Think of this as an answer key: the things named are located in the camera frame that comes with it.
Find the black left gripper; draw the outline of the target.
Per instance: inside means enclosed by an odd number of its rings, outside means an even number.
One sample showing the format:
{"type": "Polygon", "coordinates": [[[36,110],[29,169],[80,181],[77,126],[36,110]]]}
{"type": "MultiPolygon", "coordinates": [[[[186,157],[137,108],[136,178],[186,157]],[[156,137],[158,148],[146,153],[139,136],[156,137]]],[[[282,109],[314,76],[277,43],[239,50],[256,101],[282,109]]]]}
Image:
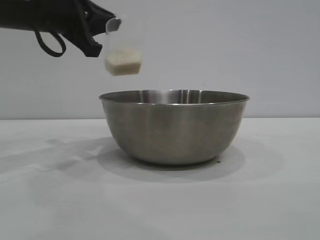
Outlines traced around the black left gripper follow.
{"type": "Polygon", "coordinates": [[[106,24],[116,15],[91,0],[38,0],[39,21],[32,24],[39,46],[52,57],[61,57],[67,50],[62,38],[80,49],[86,57],[98,57],[102,45],[94,36],[106,32],[106,24]],[[50,33],[60,44],[61,51],[49,48],[41,32],[50,33]]]}

